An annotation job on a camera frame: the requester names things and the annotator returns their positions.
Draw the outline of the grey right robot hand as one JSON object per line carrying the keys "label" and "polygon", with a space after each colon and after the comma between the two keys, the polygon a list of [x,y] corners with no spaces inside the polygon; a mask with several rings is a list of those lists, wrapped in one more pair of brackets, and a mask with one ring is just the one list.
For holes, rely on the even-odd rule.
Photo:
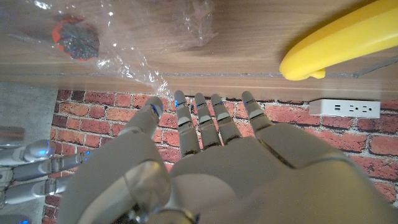
{"label": "grey right robot hand", "polygon": [[65,190],[68,177],[49,177],[78,167],[90,152],[57,157],[46,139],[22,145],[1,142],[1,223],[40,223],[45,197]]}

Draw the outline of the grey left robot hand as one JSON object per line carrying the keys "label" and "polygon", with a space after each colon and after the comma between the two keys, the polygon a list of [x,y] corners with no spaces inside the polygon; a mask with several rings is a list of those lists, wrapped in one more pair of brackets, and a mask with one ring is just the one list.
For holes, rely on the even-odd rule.
{"label": "grey left robot hand", "polygon": [[167,170],[152,137],[158,97],[70,176],[59,223],[396,223],[397,210],[340,150],[273,124],[242,94],[254,134],[242,137],[218,95],[197,94],[198,129],[177,91],[180,160]]}

